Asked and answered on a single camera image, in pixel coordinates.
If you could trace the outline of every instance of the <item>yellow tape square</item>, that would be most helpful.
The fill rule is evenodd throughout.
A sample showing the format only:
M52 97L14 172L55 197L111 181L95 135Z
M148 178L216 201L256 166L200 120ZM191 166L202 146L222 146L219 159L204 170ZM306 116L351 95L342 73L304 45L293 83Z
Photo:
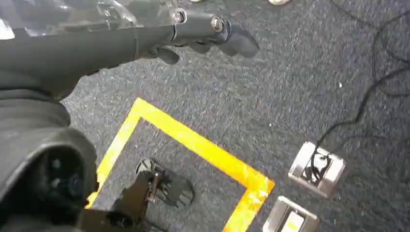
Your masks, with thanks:
M272 191L275 183L141 98L135 101L97 169L100 188L103 186L140 118L156 126L247 188L223 229L224 232L245 232ZM88 207L93 204L99 191L100 189L90 195Z

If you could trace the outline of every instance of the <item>wire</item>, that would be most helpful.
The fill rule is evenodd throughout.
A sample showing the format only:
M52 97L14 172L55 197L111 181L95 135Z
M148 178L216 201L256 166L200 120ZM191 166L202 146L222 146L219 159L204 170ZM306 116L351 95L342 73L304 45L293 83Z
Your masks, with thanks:
M387 42L384 41L383 39L381 39L381 44L383 46L384 51L386 51L386 53L391 56L393 59L403 62L406 64L405 68L400 68L397 69L395 71L390 72L389 74L385 75L384 77L380 78L379 80L377 79L377 74L376 74L376 65L377 65L377 61L376 61L376 43L379 39L379 37L381 36L381 34L385 31L385 29L387 28L387 26L389 26L390 24L397 22L398 20L400 20L401 18L410 15L410 11L406 11L403 12L399 15L397 15L396 17L393 17L390 20L387 20L386 22L382 23L380 26L375 26L373 23L367 22L353 14L351 14L350 12L348 12L346 9L344 9L342 6L340 6L339 4L335 3L334 0L329 0L330 4L333 5L335 8L337 8L338 11L344 13L345 15L347 15L348 17L350 17L351 19L365 25L368 26L372 29L376 29L376 35L374 37L373 43L372 43L372 53L371 53L371 59L372 59L372 77L373 77L373 84L367 89L367 91L365 92L362 101L359 104L359 108L357 110L357 114L356 117L354 119L351 120L345 120L345 121L341 121L341 122L337 122L335 124L333 124L331 127L329 127L325 133L320 137L320 139L318 140L318 142L316 143L316 147L315 150L312 154L312 157L310 159L310 168L311 171L313 173L313 175L318 179L321 180L323 178L322 173L315 167L314 165L314 159L315 159L315 155L318 154L318 148L320 147L320 145L324 142L325 138L332 133L334 130L336 130L339 127L343 127L343 126L349 126L349 125L355 125L357 123L359 123L359 121L362 119L365 109L366 109L366 105L369 102L370 96L373 92L375 92L378 88L388 97L391 98L398 98L398 97L408 97L410 96L410 93L391 93L391 92L387 92L385 89L382 88L382 85L385 84L388 80L392 80L394 78L396 78L398 75L402 74L403 72L406 71L410 71L410 60L402 58L398 55L396 55L394 52L390 51L387 48Z

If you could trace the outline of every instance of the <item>clear plastic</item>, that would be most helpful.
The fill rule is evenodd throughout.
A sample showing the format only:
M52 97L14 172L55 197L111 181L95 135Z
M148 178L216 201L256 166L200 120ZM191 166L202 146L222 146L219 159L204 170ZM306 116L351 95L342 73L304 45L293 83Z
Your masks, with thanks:
M10 28L45 36L167 26L176 9L174 0L0 0L0 21L8 25L0 35Z

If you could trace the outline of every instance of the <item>metal bracket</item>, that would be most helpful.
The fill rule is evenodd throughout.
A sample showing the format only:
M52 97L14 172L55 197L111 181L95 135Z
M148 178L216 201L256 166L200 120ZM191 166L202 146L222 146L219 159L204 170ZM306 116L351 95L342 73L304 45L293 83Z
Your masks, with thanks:
M263 232L314 232L319 218L296 203L280 196L264 224Z
M311 158L316 145L310 142L303 144L294 160L288 176L298 184L328 198L337 181L343 173L345 162L335 154L323 148L318 148L315 155L315 168L322 173L322 178L317 179L311 171Z

